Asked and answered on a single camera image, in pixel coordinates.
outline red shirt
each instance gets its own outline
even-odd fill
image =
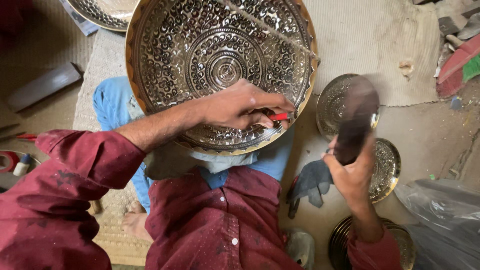
[[[145,153],[111,131],[53,130],[36,145],[51,159],[0,195],[0,269],[110,269],[88,201],[124,188]],[[197,169],[157,181],[145,268],[301,269],[283,250],[279,195],[274,178],[244,166],[214,190]],[[351,238],[348,254],[354,269],[401,269],[388,231],[375,244]]]

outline metal plate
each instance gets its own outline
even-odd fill
[[[138,0],[67,0],[90,22],[113,31],[127,31]]]
[[[416,249],[408,232],[400,225],[393,223],[391,220],[381,218],[385,227],[391,232],[397,241],[398,249],[400,250],[400,265],[404,270],[413,269],[415,262]],[[344,218],[332,231],[328,243],[328,257],[332,266],[336,270],[352,269],[348,259],[348,233],[352,217]]]
[[[316,52],[301,0],[235,0],[246,12]],[[215,0],[141,0],[127,32],[127,74],[146,114],[221,91],[241,78],[282,93],[298,114],[310,97],[317,61]],[[197,126],[178,138],[213,155],[254,151],[282,134],[279,123],[247,130]]]
[[[369,189],[373,203],[381,201],[393,191],[402,165],[400,154],[390,141],[377,138],[375,146],[375,169]]]
[[[317,101],[317,127],[328,142],[338,134],[338,127],[345,110],[346,92],[350,87],[351,79],[358,74],[344,74],[333,79],[324,88]],[[379,114],[372,115],[372,129],[377,126]]]

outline scalloped rim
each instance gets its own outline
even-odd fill
[[[101,25],[101,24],[99,24],[98,22],[92,20],[92,18],[87,17],[86,15],[83,14],[83,13],[84,13],[83,11],[80,11],[80,10],[76,9],[76,8],[72,5],[72,0],[66,0],[66,1],[67,1],[67,3],[73,8],[73,10],[75,10],[76,13],[78,13],[80,16],[82,16],[82,17],[83,17],[84,19],[86,19],[87,21],[89,21],[89,22],[91,22],[91,23],[93,23],[93,24],[95,24],[95,25],[97,25],[97,26],[99,26],[99,27],[102,27],[102,28],[104,28],[104,29],[107,29],[107,30],[111,30],[111,31],[115,31],[115,32],[127,32],[127,29],[128,29],[128,26],[130,25],[130,22],[128,22],[127,28],[125,28],[125,29],[123,29],[123,28],[122,28],[122,29],[118,29],[118,28],[107,27],[107,26],[105,26],[105,25]]]
[[[140,106],[140,108],[142,109],[142,111],[144,113],[146,112],[146,106],[145,106],[145,103],[143,102],[143,100],[141,100],[139,98],[138,86],[135,82],[133,82],[133,66],[130,65],[129,62],[130,62],[130,59],[132,58],[132,55],[133,55],[131,42],[132,42],[132,39],[133,39],[134,34],[135,34],[134,33],[135,32],[134,25],[140,19],[140,16],[143,12],[142,7],[147,5],[148,3],[150,3],[150,1],[151,0],[140,0],[137,3],[137,5],[135,6],[135,10],[133,11],[132,18],[128,23],[127,36],[125,38],[125,62],[126,62],[126,68],[127,68],[127,77],[128,77],[129,82],[130,82],[130,86],[132,87],[133,94],[134,94],[135,98],[137,99],[138,105]],[[318,52],[317,52],[317,37],[316,37],[316,34],[315,34],[315,29],[313,28],[313,25],[312,25],[312,19],[310,18],[310,14],[308,13],[307,8],[303,4],[302,0],[291,0],[291,2],[294,5],[295,4],[297,5],[297,8],[299,9],[300,15],[303,17],[303,19],[307,23],[307,38],[309,38],[308,35],[310,35],[312,37],[312,40],[310,42],[310,50],[313,51],[315,54],[318,54]],[[316,77],[316,74],[317,74],[317,69],[318,69],[319,64],[320,63],[316,59],[312,58],[311,68],[312,68],[313,71],[310,74],[310,79],[309,79],[310,87],[307,89],[307,91],[305,91],[305,95],[304,95],[305,100],[302,103],[300,103],[300,105],[298,107],[298,111],[299,111],[298,116],[300,116],[303,109],[307,105],[307,102],[310,99],[310,96],[312,95],[312,90],[313,90],[313,86],[314,86],[314,83],[315,83],[315,77]],[[295,122],[295,120],[296,119],[294,119],[290,123],[290,126]],[[266,145],[268,145],[271,142],[278,139],[285,131],[287,131],[287,130],[282,129],[279,133],[272,135],[268,140],[265,140],[265,141],[259,143],[257,146],[248,147],[247,149],[244,149],[244,150],[233,150],[232,152],[230,152],[230,151],[216,151],[216,150],[205,151],[201,147],[192,147],[189,143],[181,142],[178,139],[175,139],[174,141],[177,144],[179,144],[183,147],[186,147],[188,149],[194,150],[195,152],[199,152],[199,153],[203,153],[203,154],[208,154],[208,155],[213,155],[213,156],[235,156],[235,155],[250,153],[250,152],[258,150],[262,147],[265,147]]]
[[[384,138],[377,138],[377,141],[381,141],[384,144],[388,145],[388,147],[390,147],[390,149],[393,152],[393,155],[396,157],[396,159],[398,161],[398,167],[393,174],[392,180],[390,182],[391,184],[388,187],[388,189],[386,189],[382,194],[379,194],[376,197],[374,197],[372,199],[372,203],[377,203],[377,202],[385,199],[390,193],[392,193],[393,189],[395,188],[396,184],[398,183],[398,178],[400,177],[400,171],[402,169],[402,160],[400,158],[400,153],[398,152],[398,149],[395,147],[395,145],[391,141],[389,141],[387,139],[384,139]]]

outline clear plastic sheet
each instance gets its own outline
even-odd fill
[[[420,221],[405,226],[417,248],[413,269],[480,269],[480,192],[441,179],[398,185],[395,193]]]

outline hand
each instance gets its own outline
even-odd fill
[[[282,94],[268,94],[246,79],[217,92],[198,99],[204,114],[204,123],[246,129],[254,124],[273,127],[273,121],[255,109],[269,108],[274,113],[291,112],[295,106]],[[288,128],[288,121],[282,121]]]
[[[342,166],[333,155],[335,143],[336,137],[328,145],[329,153],[322,154],[322,159],[330,169],[335,186],[350,208],[369,204],[369,187],[375,166],[375,137],[370,135],[367,138],[357,160],[347,166]]]

